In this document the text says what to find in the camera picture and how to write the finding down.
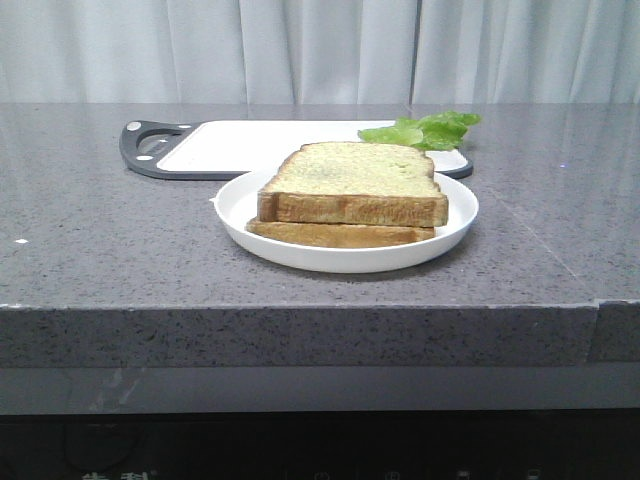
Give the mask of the bread slice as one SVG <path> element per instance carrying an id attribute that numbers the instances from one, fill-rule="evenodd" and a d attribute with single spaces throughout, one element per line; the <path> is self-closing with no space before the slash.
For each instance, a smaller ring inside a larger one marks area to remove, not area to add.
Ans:
<path id="1" fill-rule="evenodd" d="M 247 222 L 246 230 L 277 241 L 327 248 L 398 246 L 430 240 L 436 234 L 433 227 L 264 222 L 257 218 Z"/>
<path id="2" fill-rule="evenodd" d="M 408 146 L 306 144 L 258 191 L 264 222 L 441 227 L 449 201 L 433 160 Z"/>

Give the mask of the green lettuce leaf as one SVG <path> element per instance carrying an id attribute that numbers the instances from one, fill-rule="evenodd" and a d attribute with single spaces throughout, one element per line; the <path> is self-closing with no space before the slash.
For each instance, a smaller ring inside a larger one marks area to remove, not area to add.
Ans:
<path id="1" fill-rule="evenodd" d="M 398 117 L 390 126 L 363 129 L 360 140 L 369 143 L 395 144 L 423 151 L 450 151 L 458 148 L 468 129 L 482 117 L 475 113 L 445 111 L 420 119 Z"/>

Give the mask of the white round plate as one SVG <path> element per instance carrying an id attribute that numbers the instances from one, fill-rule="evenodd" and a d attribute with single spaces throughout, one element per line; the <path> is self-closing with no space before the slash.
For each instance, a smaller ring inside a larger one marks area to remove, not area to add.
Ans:
<path id="1" fill-rule="evenodd" d="M 430 240 L 378 248 L 325 248 L 281 242 L 245 229 L 257 215 L 257 193 L 275 174 L 273 168 L 245 173 L 228 181 L 211 199 L 227 233 L 240 247 L 276 264 L 302 270 L 360 274 L 398 270 L 435 259 L 454 248 L 479 212 L 476 195 L 461 182 L 441 173 L 436 182 L 449 200 L 449 220 Z"/>

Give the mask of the white cutting board black rim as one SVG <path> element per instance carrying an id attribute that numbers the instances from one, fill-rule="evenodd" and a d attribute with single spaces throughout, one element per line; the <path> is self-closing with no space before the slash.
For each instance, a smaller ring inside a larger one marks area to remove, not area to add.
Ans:
<path id="1" fill-rule="evenodd" d="M 119 148 L 128 168 L 166 180 L 231 180 L 278 167 L 302 145 L 357 141 L 358 132 L 390 120 L 216 120 L 166 124 L 136 120 Z"/>

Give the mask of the white curtain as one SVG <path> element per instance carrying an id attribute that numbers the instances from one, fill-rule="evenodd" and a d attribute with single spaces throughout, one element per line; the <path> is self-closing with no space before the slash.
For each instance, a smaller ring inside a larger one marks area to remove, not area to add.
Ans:
<path id="1" fill-rule="evenodd" d="M 635 103 L 635 1 L 5 1 L 1 98 Z"/>

